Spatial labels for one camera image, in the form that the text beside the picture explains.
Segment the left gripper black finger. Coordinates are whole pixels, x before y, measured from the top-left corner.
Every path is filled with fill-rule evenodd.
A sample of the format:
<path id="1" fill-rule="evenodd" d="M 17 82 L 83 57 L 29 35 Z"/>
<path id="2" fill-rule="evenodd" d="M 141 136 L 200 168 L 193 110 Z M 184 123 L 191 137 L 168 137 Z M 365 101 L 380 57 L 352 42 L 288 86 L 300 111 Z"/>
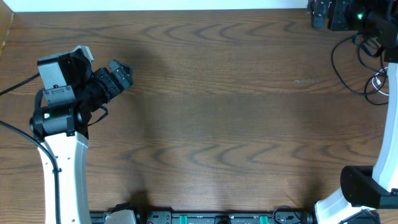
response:
<path id="1" fill-rule="evenodd" d="M 121 62 L 117 60 L 111 60 L 108 65 L 113 71 L 113 74 L 116 77 L 118 83 L 123 87 L 123 90 L 127 90 L 129 88 L 129 83 L 124 77 L 125 73 L 121 67 Z"/>
<path id="2" fill-rule="evenodd" d="M 124 70 L 124 77 L 127 80 L 127 82 L 129 83 L 129 86 L 133 85 L 133 69 L 130 65 L 125 64 L 125 63 L 121 63 L 121 67 Z"/>

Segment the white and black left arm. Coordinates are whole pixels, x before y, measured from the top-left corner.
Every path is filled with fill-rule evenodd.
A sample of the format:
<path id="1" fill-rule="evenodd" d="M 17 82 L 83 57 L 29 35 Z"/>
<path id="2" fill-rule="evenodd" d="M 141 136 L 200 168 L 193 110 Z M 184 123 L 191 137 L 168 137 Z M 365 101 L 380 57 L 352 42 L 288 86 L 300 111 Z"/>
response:
<path id="1" fill-rule="evenodd" d="M 44 89 L 35 96 L 29 124 L 44 172 L 46 223 L 91 223 L 86 188 L 90 119 L 133 84 L 131 66 L 111 60 L 94 71 L 92 62 L 83 45 L 37 61 Z"/>

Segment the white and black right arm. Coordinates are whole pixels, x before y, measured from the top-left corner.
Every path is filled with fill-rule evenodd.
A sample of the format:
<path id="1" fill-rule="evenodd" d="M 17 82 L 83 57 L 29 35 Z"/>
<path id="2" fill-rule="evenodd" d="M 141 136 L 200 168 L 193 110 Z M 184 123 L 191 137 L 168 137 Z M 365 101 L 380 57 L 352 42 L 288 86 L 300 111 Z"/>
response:
<path id="1" fill-rule="evenodd" d="M 346 166 L 340 187 L 305 212 L 302 223 L 380 223 L 377 210 L 397 208 L 397 1 L 313 0 L 308 2 L 312 27 L 350 31 L 359 63 L 372 71 L 362 90 L 350 92 L 379 106 L 381 114 L 363 114 L 361 140 L 378 139 L 381 149 L 372 166 Z"/>

